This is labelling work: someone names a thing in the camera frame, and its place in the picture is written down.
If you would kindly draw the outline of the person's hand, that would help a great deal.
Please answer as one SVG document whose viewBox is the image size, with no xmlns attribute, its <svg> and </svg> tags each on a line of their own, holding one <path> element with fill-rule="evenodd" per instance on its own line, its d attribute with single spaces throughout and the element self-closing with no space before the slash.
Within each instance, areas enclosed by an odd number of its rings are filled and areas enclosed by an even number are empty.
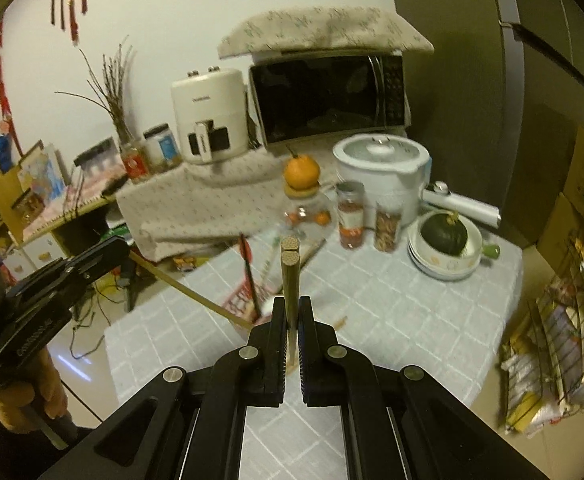
<svg viewBox="0 0 584 480">
<path fill-rule="evenodd" d="M 0 423 L 14 434 L 28 434 L 37 425 L 25 413 L 38 394 L 43 399 L 43 411 L 51 419 L 68 414 L 67 394 L 60 381 L 48 348 L 43 348 L 29 362 L 29 379 L 0 386 Z"/>
</svg>

